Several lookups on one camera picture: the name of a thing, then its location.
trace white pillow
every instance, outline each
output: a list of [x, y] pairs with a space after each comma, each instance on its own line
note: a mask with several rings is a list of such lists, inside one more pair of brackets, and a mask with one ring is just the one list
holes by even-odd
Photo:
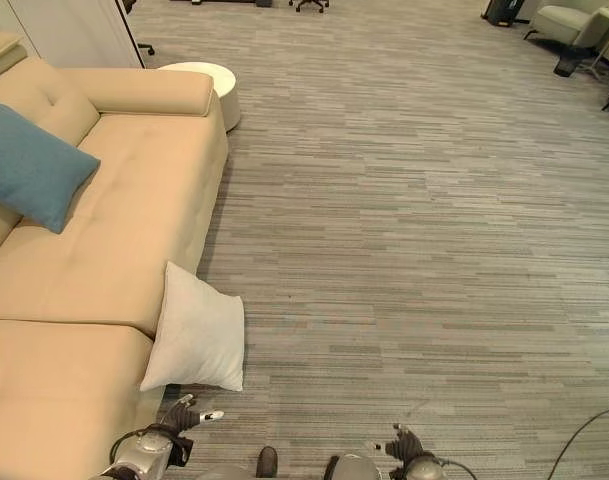
[[239, 392], [244, 306], [172, 262], [151, 358], [140, 390], [201, 383]]

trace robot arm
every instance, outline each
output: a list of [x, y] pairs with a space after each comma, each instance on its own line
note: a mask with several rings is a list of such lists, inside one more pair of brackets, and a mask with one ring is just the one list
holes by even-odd
[[[194, 404], [193, 395], [186, 395], [171, 407], [160, 423], [124, 435], [111, 449], [111, 466], [91, 480], [160, 480], [168, 465], [186, 465], [193, 441], [180, 434], [224, 416], [220, 411], [197, 413], [189, 410]], [[125, 447], [117, 455], [125, 441]]]

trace white side table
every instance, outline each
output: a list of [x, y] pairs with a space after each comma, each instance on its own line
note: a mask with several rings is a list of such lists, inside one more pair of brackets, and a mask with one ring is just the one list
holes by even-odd
[[237, 80], [235, 74], [228, 68], [214, 63], [183, 62], [172, 63], [160, 67], [160, 70], [179, 70], [182, 72], [205, 73], [213, 77], [215, 93], [220, 97], [224, 126], [226, 131], [232, 130], [240, 121], [240, 105], [237, 99]]
[[[606, 17], [609, 19], [609, 8], [608, 7], [601, 7], [598, 10], [599, 14], [602, 15], [603, 17]], [[588, 69], [590, 70], [590, 72], [595, 75], [595, 78], [599, 79], [600, 78], [600, 74], [597, 71], [597, 64], [599, 63], [599, 61], [602, 59], [602, 57], [604, 56], [604, 54], [607, 52], [609, 48], [609, 39], [606, 42], [606, 44], [604, 45], [604, 47], [602, 47], [602, 49], [600, 50], [599, 55], [595, 58], [595, 60], [593, 60], [593, 63], [591, 63], [591, 65], [588, 67]]]

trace blue pillow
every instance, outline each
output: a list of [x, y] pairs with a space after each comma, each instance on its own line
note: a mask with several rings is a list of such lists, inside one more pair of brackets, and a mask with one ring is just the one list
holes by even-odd
[[99, 161], [0, 104], [0, 204], [55, 233]]

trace black cable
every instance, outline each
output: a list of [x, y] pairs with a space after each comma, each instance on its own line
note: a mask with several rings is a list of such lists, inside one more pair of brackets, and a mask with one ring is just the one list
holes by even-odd
[[465, 470], [466, 473], [468, 473], [473, 480], [477, 480], [477, 477], [475, 476], [473, 471], [463, 463], [456, 462], [455, 460], [449, 460], [448, 458], [437, 458], [437, 460], [440, 466], [444, 467], [446, 465], [455, 465], [457, 467], [460, 467], [462, 470]]
[[111, 447], [111, 452], [108, 454], [108, 459], [109, 459], [109, 463], [111, 465], [113, 465], [115, 463], [115, 457], [117, 455], [117, 449], [120, 448], [120, 445], [122, 444], [122, 442], [128, 438], [134, 437], [135, 435], [141, 435], [146, 431], [145, 428], [142, 428], [140, 430], [133, 430], [132, 432], [128, 432], [124, 435], [122, 435], [120, 438], [118, 438], [115, 443], [113, 444], [113, 446]]
[[566, 442], [566, 445], [564, 445], [564, 448], [562, 449], [562, 451], [560, 452], [560, 454], [557, 456], [557, 459], [555, 460], [555, 464], [553, 465], [553, 469], [551, 470], [551, 473], [548, 475], [548, 477], [546, 477], [546, 480], [551, 480], [551, 478], [553, 478], [553, 474], [555, 473], [555, 469], [557, 468], [557, 465], [560, 463], [560, 460], [562, 459], [562, 456], [564, 455], [564, 453], [566, 452], [566, 450], [568, 450], [568, 447], [571, 446], [571, 443], [573, 443], [573, 440], [575, 440], [575, 437], [577, 437], [579, 435], [579, 433], [584, 430], [585, 427], [588, 427], [593, 420], [597, 420], [598, 418], [600, 418], [602, 415], [606, 415], [607, 413], [609, 413], [609, 409], [608, 410], [604, 410], [603, 412], [598, 413], [597, 415], [592, 416], [591, 418], [589, 418], [584, 425], [582, 425], [580, 428], [578, 428], [575, 433], [573, 434], [573, 436], [569, 439], [568, 442]]

